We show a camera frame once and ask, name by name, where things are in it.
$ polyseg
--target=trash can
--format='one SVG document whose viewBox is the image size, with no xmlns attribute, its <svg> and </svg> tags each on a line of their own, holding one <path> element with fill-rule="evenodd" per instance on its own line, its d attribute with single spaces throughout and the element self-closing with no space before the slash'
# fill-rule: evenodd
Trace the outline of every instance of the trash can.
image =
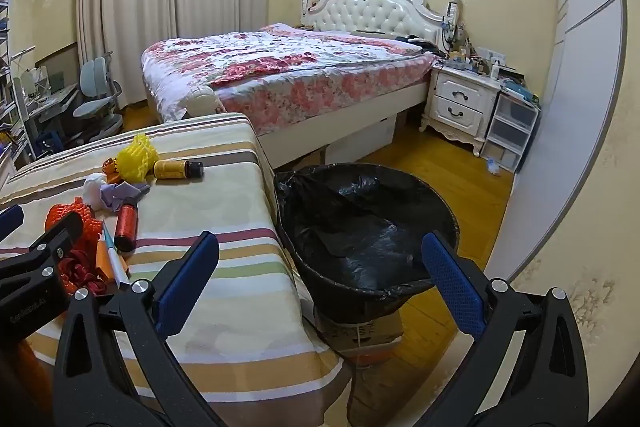
<svg viewBox="0 0 640 427">
<path fill-rule="evenodd" d="M 278 233 L 318 310 L 342 325 L 394 313 L 433 286 L 420 259 L 438 231 L 460 229 L 428 184 L 370 164 L 307 167 L 276 176 Z"/>
</svg>

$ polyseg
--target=teal pen tip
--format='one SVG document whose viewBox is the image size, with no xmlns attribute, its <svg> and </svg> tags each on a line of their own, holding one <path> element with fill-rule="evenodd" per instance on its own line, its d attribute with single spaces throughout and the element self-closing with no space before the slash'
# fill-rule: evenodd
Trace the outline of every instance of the teal pen tip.
<svg viewBox="0 0 640 427">
<path fill-rule="evenodd" d="M 107 244 L 107 248 L 113 248 L 115 250 L 116 246 L 113 242 L 113 237 L 109 233 L 109 229 L 107 228 L 107 224 L 102 220 L 102 231 L 104 232 L 104 241 Z"/>
</svg>

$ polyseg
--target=blue gripper pad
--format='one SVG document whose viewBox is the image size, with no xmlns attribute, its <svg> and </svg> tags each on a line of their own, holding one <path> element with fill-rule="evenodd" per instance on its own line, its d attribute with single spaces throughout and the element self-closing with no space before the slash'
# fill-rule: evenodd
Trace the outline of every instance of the blue gripper pad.
<svg viewBox="0 0 640 427">
<path fill-rule="evenodd" d="M 10 233 L 19 229 L 23 221 L 24 214 L 17 204 L 10 206 L 0 214 L 0 241 L 4 241 Z"/>
<path fill-rule="evenodd" d="M 158 301 L 156 333 L 162 339 L 180 333 L 204 286 L 216 269 L 220 259 L 220 246 L 216 236 L 209 233 L 196 245 L 194 251 L 190 250 L 185 254 L 187 255 L 187 260 Z"/>
<path fill-rule="evenodd" d="M 456 260 L 433 233 L 428 233 L 422 240 L 422 262 L 458 329 L 478 340 L 486 328 L 482 299 Z"/>
</svg>

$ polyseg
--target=floral bedspread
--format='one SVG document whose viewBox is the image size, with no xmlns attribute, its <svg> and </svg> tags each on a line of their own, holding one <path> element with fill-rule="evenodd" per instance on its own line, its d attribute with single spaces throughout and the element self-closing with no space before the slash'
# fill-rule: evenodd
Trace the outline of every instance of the floral bedspread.
<svg viewBox="0 0 640 427">
<path fill-rule="evenodd" d="M 210 86 L 260 135 L 423 81 L 433 60 L 404 42 L 277 24 L 158 42 L 142 67 L 164 121 L 180 120 L 193 89 Z"/>
</svg>

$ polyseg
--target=drawer handle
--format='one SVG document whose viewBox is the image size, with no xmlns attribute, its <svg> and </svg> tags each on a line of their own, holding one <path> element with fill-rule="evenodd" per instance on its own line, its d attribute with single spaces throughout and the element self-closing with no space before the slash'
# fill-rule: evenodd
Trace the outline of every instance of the drawer handle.
<svg viewBox="0 0 640 427">
<path fill-rule="evenodd" d="M 462 95 L 462 97 L 463 97 L 465 100 L 468 100 L 468 99 L 469 99 L 469 97 L 468 97 L 466 94 L 464 94 L 462 91 L 454 91 L 454 92 L 452 92 L 451 94 L 452 94 L 453 96 L 456 96 L 456 95 L 461 94 L 461 95 Z"/>
</svg>

